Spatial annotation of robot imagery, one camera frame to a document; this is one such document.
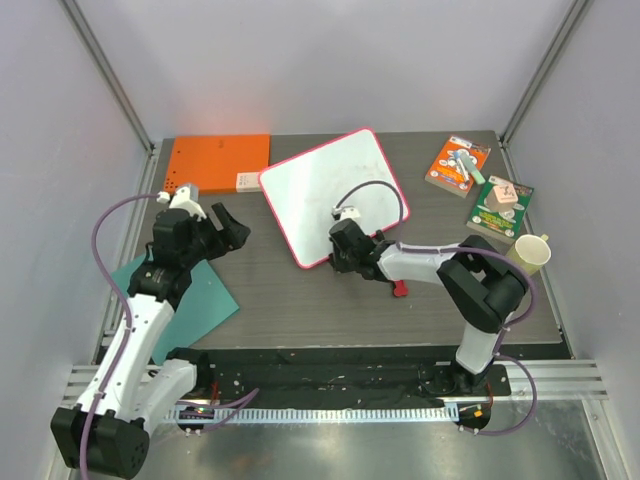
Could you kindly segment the red bone shaped eraser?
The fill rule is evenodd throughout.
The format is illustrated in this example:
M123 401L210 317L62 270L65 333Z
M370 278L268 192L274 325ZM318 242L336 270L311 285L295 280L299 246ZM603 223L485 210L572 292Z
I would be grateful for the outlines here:
M406 297L409 294L408 287L406 283L402 280L394 281L392 293L396 298Z

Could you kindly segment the pink framed whiteboard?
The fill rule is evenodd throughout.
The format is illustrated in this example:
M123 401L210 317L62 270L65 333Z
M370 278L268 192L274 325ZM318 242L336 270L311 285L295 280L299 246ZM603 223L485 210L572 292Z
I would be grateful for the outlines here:
M332 252L335 206L354 206L372 235L406 221L410 209L375 132L361 128L264 169L261 190L302 269Z

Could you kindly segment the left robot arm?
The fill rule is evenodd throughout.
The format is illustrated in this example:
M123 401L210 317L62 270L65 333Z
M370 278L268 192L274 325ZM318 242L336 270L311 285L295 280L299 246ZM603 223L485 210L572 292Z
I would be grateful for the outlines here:
M117 294L123 318L98 370L72 407L50 427L67 467L132 479L161 419L184 395L200 399L213 385L205 354L175 349L148 383L142 378L198 265L244 246L251 230L221 203L213 213L170 206L157 214L144 260Z

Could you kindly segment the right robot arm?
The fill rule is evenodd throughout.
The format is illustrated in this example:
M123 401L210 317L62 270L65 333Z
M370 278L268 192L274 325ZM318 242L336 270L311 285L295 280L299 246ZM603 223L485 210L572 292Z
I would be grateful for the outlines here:
M365 234L352 219L329 230L329 262L340 273L396 284L423 282L443 287L466 321L461 343L447 374L448 387L472 395L488 381L505 331L526 294L536 287L523 267L498 253L478 235L438 247L393 242L377 232Z

